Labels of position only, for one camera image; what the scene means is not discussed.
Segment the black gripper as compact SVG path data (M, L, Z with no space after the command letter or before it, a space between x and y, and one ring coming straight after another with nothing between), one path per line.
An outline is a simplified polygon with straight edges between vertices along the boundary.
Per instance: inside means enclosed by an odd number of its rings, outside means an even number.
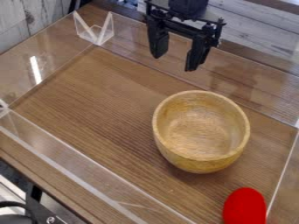
M144 0L149 51L159 59L168 51L169 34L192 38L187 52L187 72L204 63L211 46L217 46L223 26L221 17L208 10L209 0Z

